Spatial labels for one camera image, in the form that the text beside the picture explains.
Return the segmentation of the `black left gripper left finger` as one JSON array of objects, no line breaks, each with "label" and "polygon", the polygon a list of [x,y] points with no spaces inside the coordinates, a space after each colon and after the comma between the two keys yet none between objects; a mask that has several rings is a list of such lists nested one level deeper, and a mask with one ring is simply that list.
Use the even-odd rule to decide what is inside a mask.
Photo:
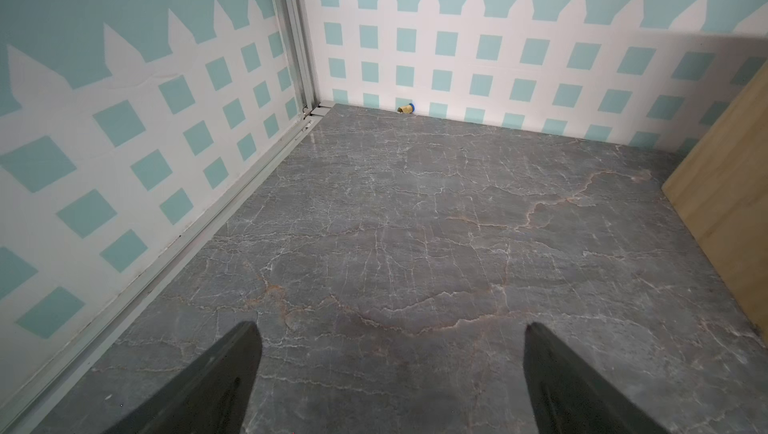
[{"label": "black left gripper left finger", "polygon": [[252,321],[238,323],[109,433],[238,433],[262,357]]}]

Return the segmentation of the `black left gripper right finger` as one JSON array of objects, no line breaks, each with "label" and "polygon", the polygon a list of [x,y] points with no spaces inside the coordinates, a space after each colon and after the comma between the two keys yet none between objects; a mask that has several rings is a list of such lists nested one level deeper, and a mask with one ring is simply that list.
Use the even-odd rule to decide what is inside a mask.
[{"label": "black left gripper right finger", "polygon": [[540,433],[665,433],[544,324],[526,326],[524,376]]}]

